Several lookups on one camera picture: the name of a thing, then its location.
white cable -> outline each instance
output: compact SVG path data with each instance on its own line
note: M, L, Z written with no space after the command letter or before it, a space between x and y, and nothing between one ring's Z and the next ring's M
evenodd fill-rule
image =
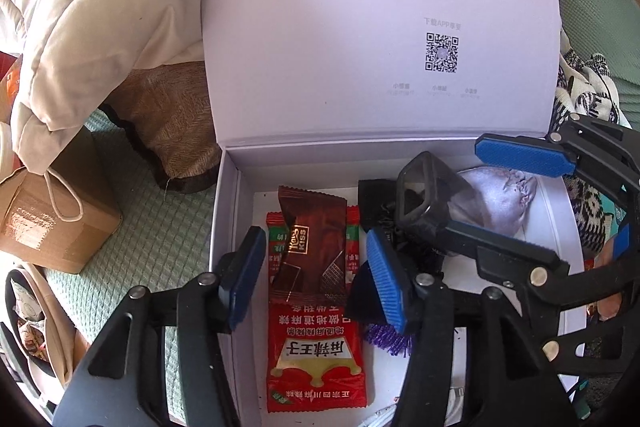
M60 209L56 204L56 198L53 197L53 187L51 187L51 178L49 177L49 173L52 176L56 177L60 181L60 183L62 183L65 186L66 190L69 191L69 193L74 197L74 199L78 203L79 212L77 216L67 217L67 216L63 216L60 213ZM53 206L53 211L56 213L56 216L58 216L58 219L60 221L64 221L65 223L73 223L75 221L80 221L82 219L82 216L84 216L84 206L82 206L82 200L78 197L78 195L76 194L76 191L73 190L71 185L69 185L66 182L66 180L60 174L55 172L52 168L49 168L44 172L44 181L47 183L47 190L49 191L49 199L51 199L51 206Z
M447 416L444 425L452 423L452 420L460 413L464 398L464 388L452 387L449 389L449 404L447 405ZM388 427L396 413L396 404L389 405L384 409L376 411L366 420L361 422L358 427Z

purple microfiber duster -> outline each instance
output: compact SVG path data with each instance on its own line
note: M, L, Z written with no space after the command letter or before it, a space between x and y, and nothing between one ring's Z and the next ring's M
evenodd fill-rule
M372 324L365 331L364 339L372 346L388 351L394 357L402 353L403 357L411 355L415 335L400 335L388 324Z

white container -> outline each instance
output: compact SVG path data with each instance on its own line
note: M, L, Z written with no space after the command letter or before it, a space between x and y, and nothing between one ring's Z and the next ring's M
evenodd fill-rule
M211 266L250 225L265 227L266 213L279 210L280 184L355 204L359 179L396 178L423 150L463 169L480 164L473 143L482 132L546 133L558 71L558 0L202 0L202 12L223 148ZM426 70L433 32L458 38L455 72ZM582 269L561 180L539 179L523 233L555 249L572 271ZM461 256L445 270L453 288L486 285ZM584 309L563 314L561 332L584 327L585 317ZM221 336L243 426L354 427L399 394L407 361L365 344L366 409L267 414L266 332L265 262L247 318L231 337ZM458 384L463 341L462 334L454 354Z

metal screw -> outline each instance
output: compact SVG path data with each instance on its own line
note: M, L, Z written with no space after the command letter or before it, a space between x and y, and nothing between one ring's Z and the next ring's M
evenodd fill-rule
M211 286L218 280L218 276L213 272L204 272L198 275L198 284L200 286Z
M536 266L531 273L529 274L529 280L533 286L540 288L540 286L544 286L546 283L546 279L548 278L548 272L542 266Z
M500 288L497 288L496 286L489 286L489 288L486 289L486 296L489 297L492 301L497 301L503 295L504 293L502 293L502 290L500 290Z
M132 299L140 299L145 296L146 288L144 286L133 286L132 289L129 290L129 297Z
M542 346L542 351L544 351L546 357L549 359L549 362L551 362L553 359L555 359L555 357L558 356L558 353L560 353L560 344L558 344L556 341L549 341L544 346Z
M418 273L415 276L415 282L418 283L418 286L431 286L436 282L436 278L430 273Z

